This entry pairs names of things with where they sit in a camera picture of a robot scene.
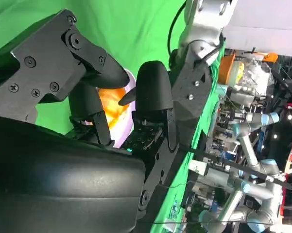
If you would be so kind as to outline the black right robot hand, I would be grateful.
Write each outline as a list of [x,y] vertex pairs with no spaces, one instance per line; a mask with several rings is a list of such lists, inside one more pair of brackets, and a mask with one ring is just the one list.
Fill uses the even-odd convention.
[[0,233],[129,233],[178,150],[170,79],[144,63],[114,147],[98,89],[124,68],[65,9],[0,48]]

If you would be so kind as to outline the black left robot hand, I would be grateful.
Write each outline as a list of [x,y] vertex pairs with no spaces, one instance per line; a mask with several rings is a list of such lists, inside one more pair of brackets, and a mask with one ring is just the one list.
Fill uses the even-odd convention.
[[125,106],[136,100],[136,87],[128,91],[118,102],[120,106]]

